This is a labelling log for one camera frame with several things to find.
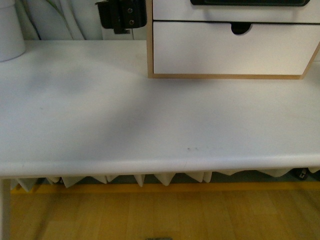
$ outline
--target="white container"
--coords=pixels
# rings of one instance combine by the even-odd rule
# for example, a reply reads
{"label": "white container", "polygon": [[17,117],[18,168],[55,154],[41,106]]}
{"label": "white container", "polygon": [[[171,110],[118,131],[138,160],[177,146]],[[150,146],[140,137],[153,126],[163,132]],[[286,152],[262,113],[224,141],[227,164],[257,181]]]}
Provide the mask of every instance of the white container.
{"label": "white container", "polygon": [[16,58],[26,50],[14,0],[0,0],[0,62]]}

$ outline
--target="black clamp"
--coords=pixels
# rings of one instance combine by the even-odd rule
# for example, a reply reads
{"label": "black clamp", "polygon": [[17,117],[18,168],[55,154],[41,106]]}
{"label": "black clamp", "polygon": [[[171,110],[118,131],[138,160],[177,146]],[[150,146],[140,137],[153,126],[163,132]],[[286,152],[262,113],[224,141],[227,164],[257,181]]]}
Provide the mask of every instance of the black clamp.
{"label": "black clamp", "polygon": [[101,25],[126,34],[126,29],[142,28],[147,24],[146,0],[105,0],[97,2]]}

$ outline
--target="white drawer unit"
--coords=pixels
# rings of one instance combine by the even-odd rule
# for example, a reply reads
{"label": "white drawer unit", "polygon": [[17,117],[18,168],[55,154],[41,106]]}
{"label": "white drawer unit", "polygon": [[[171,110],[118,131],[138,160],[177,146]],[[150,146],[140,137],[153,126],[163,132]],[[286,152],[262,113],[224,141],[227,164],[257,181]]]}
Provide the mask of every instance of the white drawer unit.
{"label": "white drawer unit", "polygon": [[302,79],[320,48],[318,0],[305,6],[147,5],[151,78]]}

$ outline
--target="desk leg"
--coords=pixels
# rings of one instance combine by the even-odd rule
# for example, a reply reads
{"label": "desk leg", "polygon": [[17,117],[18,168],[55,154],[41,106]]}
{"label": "desk leg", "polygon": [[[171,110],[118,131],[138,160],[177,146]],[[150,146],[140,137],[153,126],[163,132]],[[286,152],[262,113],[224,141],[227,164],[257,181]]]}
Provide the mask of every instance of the desk leg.
{"label": "desk leg", "polygon": [[10,180],[0,179],[0,240],[10,239]]}

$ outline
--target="desk surface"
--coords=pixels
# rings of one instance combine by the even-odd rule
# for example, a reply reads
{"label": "desk surface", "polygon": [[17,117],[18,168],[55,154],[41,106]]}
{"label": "desk surface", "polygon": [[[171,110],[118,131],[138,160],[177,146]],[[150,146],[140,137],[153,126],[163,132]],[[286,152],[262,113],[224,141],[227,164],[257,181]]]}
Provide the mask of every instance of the desk surface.
{"label": "desk surface", "polygon": [[320,167],[320,62],[304,80],[148,79],[145,41],[30,41],[0,62],[2,178],[294,167]]}

